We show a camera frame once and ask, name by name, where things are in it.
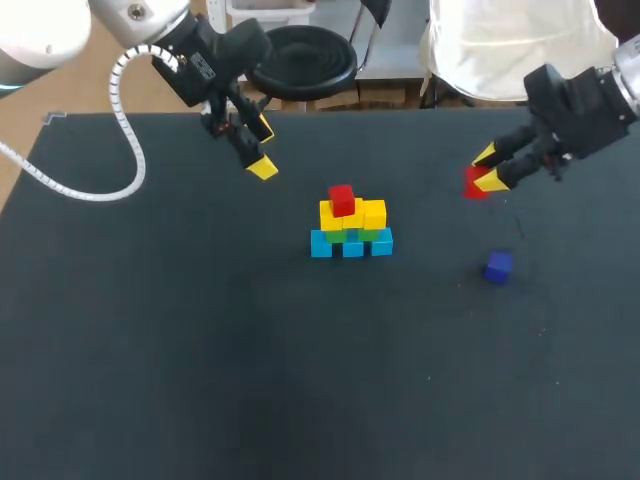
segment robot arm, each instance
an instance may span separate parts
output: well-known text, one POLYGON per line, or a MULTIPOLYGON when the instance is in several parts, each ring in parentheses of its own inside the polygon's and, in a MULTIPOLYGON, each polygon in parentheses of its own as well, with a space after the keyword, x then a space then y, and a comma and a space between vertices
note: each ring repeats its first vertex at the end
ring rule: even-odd
POLYGON ((256 20, 247 20, 219 34, 202 15, 193 16, 189 0, 32 0, 25 18, 24 2, 0 1, 0 98, 75 57, 91 30, 91 13, 128 50, 118 59, 109 79, 113 111, 126 135, 138 169, 134 181, 111 194, 89 194, 60 185, 7 145, 4 153, 48 187, 72 198, 112 201, 135 192, 142 183, 145 159, 123 112, 119 88, 127 64, 141 55, 152 64, 188 106, 203 105, 202 121, 214 137, 226 136, 241 165, 263 180, 277 168, 261 143, 274 137, 262 115, 266 102, 246 98, 237 79, 254 69, 270 52, 271 42, 256 20), (227 100, 238 110, 227 111, 227 100))
POLYGON ((626 137, 640 117, 640 35, 613 52, 612 64, 569 80, 550 65, 525 77, 531 122, 497 138, 475 159, 467 196, 511 190, 541 167, 560 180, 573 160, 626 137), (514 159, 528 145, 531 151, 514 159))
POLYGON ((85 47, 91 13, 125 48, 154 44, 189 14, 188 0, 3 0, 0 98, 62 66, 85 47))

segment white cloth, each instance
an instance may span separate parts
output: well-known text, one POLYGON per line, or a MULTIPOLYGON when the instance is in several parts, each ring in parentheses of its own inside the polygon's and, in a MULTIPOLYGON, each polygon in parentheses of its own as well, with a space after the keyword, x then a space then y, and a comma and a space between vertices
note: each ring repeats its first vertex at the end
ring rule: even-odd
POLYGON ((617 45, 593 0, 431 0, 421 57, 427 78, 465 95, 522 101, 524 77, 541 65, 574 77, 610 65, 617 45))

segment block stack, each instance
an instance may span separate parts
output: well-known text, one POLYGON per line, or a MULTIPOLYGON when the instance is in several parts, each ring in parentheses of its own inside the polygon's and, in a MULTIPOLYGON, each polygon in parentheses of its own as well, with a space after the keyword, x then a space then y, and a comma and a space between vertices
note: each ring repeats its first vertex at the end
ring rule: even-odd
POLYGON ((329 189, 320 202, 320 230, 311 231, 311 256, 330 258, 379 257, 393 253, 384 200, 355 198, 350 185, 329 189))

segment white cable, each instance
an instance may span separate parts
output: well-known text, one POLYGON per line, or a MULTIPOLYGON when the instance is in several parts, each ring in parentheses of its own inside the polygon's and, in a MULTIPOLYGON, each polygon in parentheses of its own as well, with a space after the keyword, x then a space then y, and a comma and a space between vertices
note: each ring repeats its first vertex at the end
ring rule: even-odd
POLYGON ((55 180, 49 178, 47 175, 42 173, 36 167, 34 167, 28 160, 21 157, 20 154, 9 148, 4 143, 0 142, 0 152, 4 153, 11 161, 21 167, 24 171, 26 171, 33 178, 38 180, 43 185, 46 185, 52 190, 55 190, 62 195, 66 195, 67 197, 76 198, 78 200, 86 200, 89 202, 111 202, 114 200, 121 200, 123 198, 128 197, 133 194, 136 190, 140 188, 142 182, 144 181, 144 176, 146 172, 146 163, 144 158, 144 153, 142 151, 142 147, 140 146, 140 142, 138 142, 138 137, 133 132, 131 125, 129 124, 129 120, 127 120, 127 116, 124 114, 122 109, 122 102, 120 101, 120 82, 122 81, 122 73, 125 68, 133 60, 134 58, 144 56, 144 55, 153 55, 161 59, 165 65, 167 65, 174 72, 178 71, 178 60, 171 55, 168 51, 157 47, 157 46, 149 46, 149 45, 140 45, 135 48, 131 48, 127 50, 116 62, 111 70, 111 77, 109 78, 109 98, 111 101, 111 108, 113 109, 113 113, 122 128, 129 144, 131 145, 131 149, 133 150, 133 154, 136 157, 137 163, 137 171, 136 176, 133 179, 131 184, 120 190, 119 192, 113 193, 85 193, 80 192, 78 190, 73 190, 72 188, 65 187, 64 185, 59 184, 55 180))

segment cyan block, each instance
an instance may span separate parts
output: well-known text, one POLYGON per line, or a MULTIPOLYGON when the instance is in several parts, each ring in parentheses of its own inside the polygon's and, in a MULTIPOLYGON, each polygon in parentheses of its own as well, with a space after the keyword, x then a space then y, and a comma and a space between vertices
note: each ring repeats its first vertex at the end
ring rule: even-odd
POLYGON ((327 242, 327 235, 322 230, 311 230, 311 257, 331 258, 333 248, 327 242))
POLYGON ((364 257, 364 243, 358 240, 357 230, 347 230, 347 241, 342 244, 344 258, 364 257))
POLYGON ((513 269, 513 256, 509 252, 491 252, 482 276, 494 285, 505 285, 513 269))
POLYGON ((344 258, 364 257, 364 242, 346 242, 342 244, 344 258))
POLYGON ((375 242, 371 242, 371 256, 382 257, 393 253, 393 235, 391 228, 380 230, 380 236, 375 242))

